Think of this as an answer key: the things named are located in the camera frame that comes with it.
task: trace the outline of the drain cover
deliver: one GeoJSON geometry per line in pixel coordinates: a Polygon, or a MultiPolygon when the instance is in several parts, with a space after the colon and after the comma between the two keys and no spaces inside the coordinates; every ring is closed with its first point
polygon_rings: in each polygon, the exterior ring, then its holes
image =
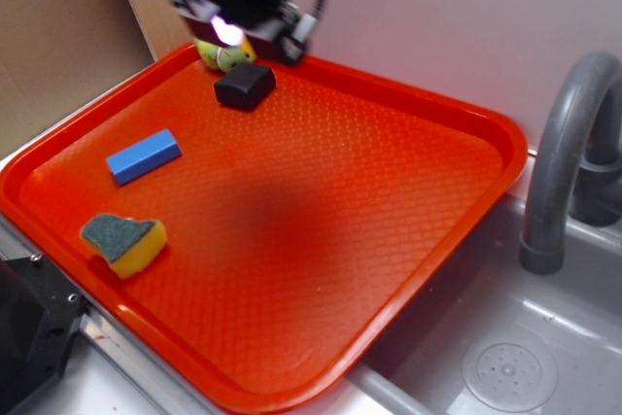
{"type": "Polygon", "coordinates": [[[557,368],[544,346],[520,333],[494,333],[466,352],[463,376],[473,395],[503,412],[526,412],[555,391],[557,368]]]}

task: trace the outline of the blue block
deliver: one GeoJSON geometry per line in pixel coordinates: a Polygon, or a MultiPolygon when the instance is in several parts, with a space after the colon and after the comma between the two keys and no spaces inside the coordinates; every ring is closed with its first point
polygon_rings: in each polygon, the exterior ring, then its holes
{"type": "Polygon", "coordinates": [[[120,185],[179,157],[182,151],[168,130],[162,130],[106,159],[120,185]]]}

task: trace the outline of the gray sink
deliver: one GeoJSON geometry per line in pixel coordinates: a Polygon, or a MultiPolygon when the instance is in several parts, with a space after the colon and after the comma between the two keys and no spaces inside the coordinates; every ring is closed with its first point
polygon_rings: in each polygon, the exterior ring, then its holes
{"type": "Polygon", "coordinates": [[[396,413],[622,413],[622,244],[570,221],[563,268],[538,276],[523,212],[504,198],[384,332],[367,392],[403,394],[396,413]]]}

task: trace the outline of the sponge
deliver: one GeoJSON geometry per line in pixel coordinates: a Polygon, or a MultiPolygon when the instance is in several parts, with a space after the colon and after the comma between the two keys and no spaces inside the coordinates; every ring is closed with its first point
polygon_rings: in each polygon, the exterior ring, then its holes
{"type": "Polygon", "coordinates": [[[145,269],[166,245],[166,229],[161,221],[137,222],[112,214],[96,216],[80,235],[122,279],[145,269]]]}

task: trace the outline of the light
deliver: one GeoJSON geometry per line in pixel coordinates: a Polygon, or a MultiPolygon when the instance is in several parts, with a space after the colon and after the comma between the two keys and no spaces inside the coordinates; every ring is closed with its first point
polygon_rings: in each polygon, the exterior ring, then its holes
{"type": "Polygon", "coordinates": [[[244,42],[244,31],[233,24],[226,23],[222,18],[214,16],[211,19],[218,39],[229,46],[240,46],[244,42]]]}

